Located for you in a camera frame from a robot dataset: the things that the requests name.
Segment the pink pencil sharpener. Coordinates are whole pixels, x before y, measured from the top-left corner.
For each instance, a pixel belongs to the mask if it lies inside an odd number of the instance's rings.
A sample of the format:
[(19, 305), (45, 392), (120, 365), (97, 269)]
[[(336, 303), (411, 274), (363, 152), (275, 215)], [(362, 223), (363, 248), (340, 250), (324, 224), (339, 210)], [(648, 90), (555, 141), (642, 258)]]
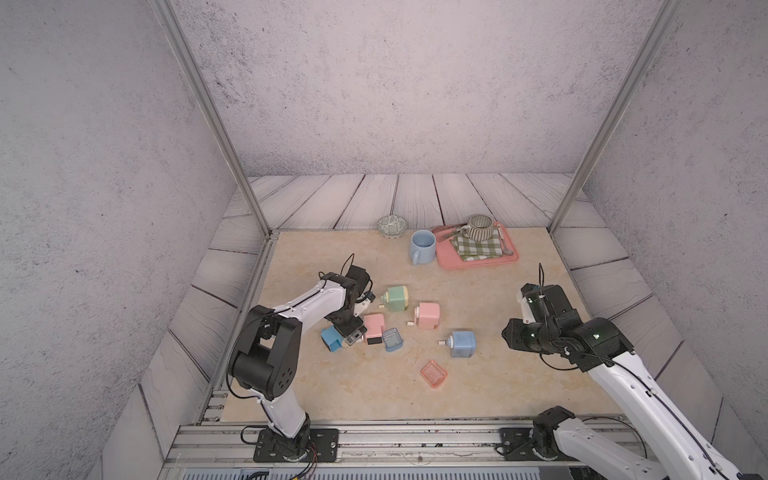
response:
[(367, 345), (376, 345), (383, 342), (383, 333), (386, 330), (385, 316), (382, 313), (365, 315), (363, 317), (364, 339)]
[(407, 322), (408, 326), (415, 326), (424, 330), (437, 329), (441, 321), (441, 307), (434, 302), (420, 302), (414, 309), (414, 317)]

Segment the green yellow pencil sharpener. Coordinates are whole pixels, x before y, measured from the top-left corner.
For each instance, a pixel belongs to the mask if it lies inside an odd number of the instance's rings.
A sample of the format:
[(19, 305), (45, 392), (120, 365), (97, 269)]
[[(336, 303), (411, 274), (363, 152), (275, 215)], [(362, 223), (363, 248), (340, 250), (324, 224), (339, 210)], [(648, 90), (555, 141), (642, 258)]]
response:
[(389, 287), (381, 297), (382, 309), (390, 312), (404, 312), (408, 309), (409, 292), (404, 285)]

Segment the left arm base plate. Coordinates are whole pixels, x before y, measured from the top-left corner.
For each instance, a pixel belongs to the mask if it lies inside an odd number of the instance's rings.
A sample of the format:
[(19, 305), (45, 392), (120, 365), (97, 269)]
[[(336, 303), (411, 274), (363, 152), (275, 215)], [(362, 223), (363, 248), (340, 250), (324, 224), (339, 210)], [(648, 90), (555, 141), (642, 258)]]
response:
[(288, 438), (270, 428), (259, 432), (255, 441), (255, 463), (278, 463), (314, 460), (333, 463), (339, 447), (338, 429), (302, 429), (295, 438)]

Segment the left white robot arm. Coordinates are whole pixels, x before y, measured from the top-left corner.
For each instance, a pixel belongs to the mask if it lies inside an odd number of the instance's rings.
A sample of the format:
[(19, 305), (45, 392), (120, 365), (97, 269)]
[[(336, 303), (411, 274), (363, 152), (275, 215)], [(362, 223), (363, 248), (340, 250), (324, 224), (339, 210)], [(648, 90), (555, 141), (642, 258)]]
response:
[(322, 274), (312, 289), (284, 305), (248, 312), (227, 375), (254, 393), (277, 439), (299, 447), (308, 441), (310, 419), (291, 389), (303, 334), (327, 320), (342, 342), (355, 343), (365, 332), (360, 313), (371, 287), (370, 275), (352, 266), (345, 274)]

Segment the blue transparent tray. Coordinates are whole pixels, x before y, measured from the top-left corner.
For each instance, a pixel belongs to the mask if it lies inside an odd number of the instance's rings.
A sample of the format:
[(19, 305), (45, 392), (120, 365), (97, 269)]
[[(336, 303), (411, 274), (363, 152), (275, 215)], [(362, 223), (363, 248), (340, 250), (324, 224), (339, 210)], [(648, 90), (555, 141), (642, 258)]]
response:
[(404, 340), (397, 328), (391, 328), (384, 331), (382, 334), (382, 342), (387, 352), (397, 351), (404, 344)]

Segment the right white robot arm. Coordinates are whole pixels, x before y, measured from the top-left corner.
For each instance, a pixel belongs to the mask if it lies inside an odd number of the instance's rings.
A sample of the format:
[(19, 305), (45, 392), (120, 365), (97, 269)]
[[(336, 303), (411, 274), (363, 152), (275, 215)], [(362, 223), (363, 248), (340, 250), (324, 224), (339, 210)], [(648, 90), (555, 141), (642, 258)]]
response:
[(656, 456), (655, 461), (638, 456), (556, 406), (533, 420), (532, 451), (540, 459), (577, 459), (607, 479), (745, 478), (675, 406), (611, 322), (596, 318), (559, 330), (551, 319), (531, 324), (511, 319), (502, 337), (513, 350), (559, 355), (588, 374)]

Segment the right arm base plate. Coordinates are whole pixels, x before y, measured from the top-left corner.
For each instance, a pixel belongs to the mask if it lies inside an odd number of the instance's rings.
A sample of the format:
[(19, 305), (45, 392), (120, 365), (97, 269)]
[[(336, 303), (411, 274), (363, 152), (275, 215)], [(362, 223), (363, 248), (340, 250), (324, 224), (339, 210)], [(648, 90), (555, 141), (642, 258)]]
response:
[(559, 449), (552, 434), (534, 427), (501, 428), (499, 434), (494, 450), (505, 461), (577, 462)]

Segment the blue pencil sharpener round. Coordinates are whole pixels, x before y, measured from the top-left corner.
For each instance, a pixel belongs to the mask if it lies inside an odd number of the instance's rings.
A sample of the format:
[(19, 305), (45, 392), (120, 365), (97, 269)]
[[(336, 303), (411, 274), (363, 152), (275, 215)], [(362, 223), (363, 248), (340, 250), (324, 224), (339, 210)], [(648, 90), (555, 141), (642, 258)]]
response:
[(345, 341), (345, 338), (334, 326), (323, 329), (321, 331), (321, 339), (330, 352), (340, 350), (344, 346)]

